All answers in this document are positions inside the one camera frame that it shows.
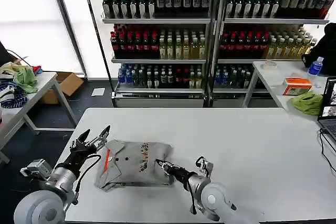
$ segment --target metal shelf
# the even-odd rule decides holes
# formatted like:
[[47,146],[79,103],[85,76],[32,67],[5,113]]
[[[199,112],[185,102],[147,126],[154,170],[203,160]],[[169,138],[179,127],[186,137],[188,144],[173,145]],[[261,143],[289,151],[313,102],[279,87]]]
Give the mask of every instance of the metal shelf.
[[117,88],[115,92],[123,94],[203,94],[203,89]]
[[105,24],[210,24],[210,18],[104,18]]
[[226,18],[225,24],[312,24],[325,25],[326,19],[292,19],[292,18]]
[[189,60],[150,60],[150,59],[116,59],[112,58],[113,63],[127,64],[203,64],[205,60],[189,59]]
[[219,59],[218,64],[250,64],[254,61],[300,61],[299,59]]
[[[214,89],[214,94],[224,94],[224,93],[247,93],[247,89]],[[253,93],[268,93],[267,89],[255,89]]]

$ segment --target cardboard box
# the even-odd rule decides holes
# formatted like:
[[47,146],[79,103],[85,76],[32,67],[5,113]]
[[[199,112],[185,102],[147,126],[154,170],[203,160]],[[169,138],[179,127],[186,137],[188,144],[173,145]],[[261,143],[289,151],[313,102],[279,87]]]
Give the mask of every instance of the cardboard box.
[[284,95],[300,95],[308,92],[312,87],[306,78],[285,78],[282,88]]
[[[63,93],[67,96],[71,96],[83,84],[82,79],[70,72],[57,72],[56,80],[60,84]],[[59,103],[53,89],[49,89],[39,102],[42,104]]]

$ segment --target laptop keyboard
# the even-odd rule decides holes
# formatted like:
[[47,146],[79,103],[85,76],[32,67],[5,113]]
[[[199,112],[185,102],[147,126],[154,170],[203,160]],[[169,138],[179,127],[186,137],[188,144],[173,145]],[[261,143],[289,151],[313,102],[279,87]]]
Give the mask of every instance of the laptop keyboard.
[[327,125],[326,128],[334,135],[336,135],[336,125]]

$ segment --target white paper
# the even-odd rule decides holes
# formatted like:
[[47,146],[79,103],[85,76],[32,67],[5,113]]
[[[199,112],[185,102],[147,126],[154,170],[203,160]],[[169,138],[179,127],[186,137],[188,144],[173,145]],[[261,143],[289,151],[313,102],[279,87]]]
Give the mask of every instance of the white paper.
[[105,88],[94,89],[91,96],[95,97],[97,95],[104,95],[104,92],[105,92]]

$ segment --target red bottle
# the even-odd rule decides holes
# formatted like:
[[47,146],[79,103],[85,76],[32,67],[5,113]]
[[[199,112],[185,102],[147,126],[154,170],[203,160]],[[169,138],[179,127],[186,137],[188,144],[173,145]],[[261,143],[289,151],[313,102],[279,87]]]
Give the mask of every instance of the red bottle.
[[120,47],[116,38],[115,32],[111,32],[111,44],[114,52],[118,52]]
[[125,38],[123,32],[119,33],[119,45],[121,51],[127,51],[127,46],[125,45]]
[[268,37],[268,32],[265,32],[265,34],[261,37],[260,50],[265,50],[268,47]]
[[233,51],[236,49],[236,32],[231,33],[231,39],[227,47],[228,50]]
[[148,34],[147,34],[147,32],[145,31],[144,33],[143,33],[143,50],[144,51],[147,51],[147,50],[150,50],[150,45],[149,45],[149,43],[148,43]]
[[240,32],[239,37],[238,37],[238,42],[236,45],[236,50],[242,50],[243,46],[245,44],[245,34],[243,31]]
[[138,32],[135,33],[135,48],[138,52],[141,52],[143,50],[141,35]]
[[227,49],[228,37],[229,37],[229,34],[227,34],[226,32],[223,32],[222,40],[220,41],[221,45],[219,46],[220,50],[226,50]]
[[184,74],[183,74],[183,87],[185,89],[189,88],[189,69],[185,68],[184,69]]
[[180,89],[183,87],[183,82],[182,82],[182,73],[181,69],[178,68],[176,70],[176,82],[175,82],[176,88]]
[[250,51],[251,50],[251,43],[252,43],[252,32],[249,31],[247,36],[246,36],[246,40],[245,40],[245,44],[244,44],[244,50],[245,51]]
[[127,33],[127,51],[128,52],[135,52],[135,43],[132,38],[132,32]]
[[261,34],[258,31],[253,41],[253,45],[251,48],[252,51],[258,51],[260,49],[260,37],[261,37]]
[[154,52],[159,51],[159,40],[158,40],[158,35],[155,31],[152,33],[152,45],[151,46],[152,46],[152,51]]

